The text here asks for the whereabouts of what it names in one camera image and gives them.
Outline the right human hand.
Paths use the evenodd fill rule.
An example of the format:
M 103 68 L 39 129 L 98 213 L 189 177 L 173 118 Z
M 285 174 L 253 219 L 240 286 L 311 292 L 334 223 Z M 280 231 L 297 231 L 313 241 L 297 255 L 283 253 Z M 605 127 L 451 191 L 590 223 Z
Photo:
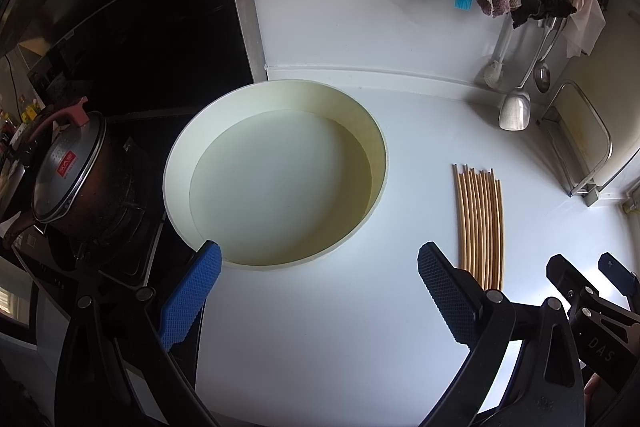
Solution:
M 595 412 L 601 410 L 606 400 L 607 391 L 608 385 L 602 381 L 597 373 L 593 373 L 584 388 L 586 408 Z

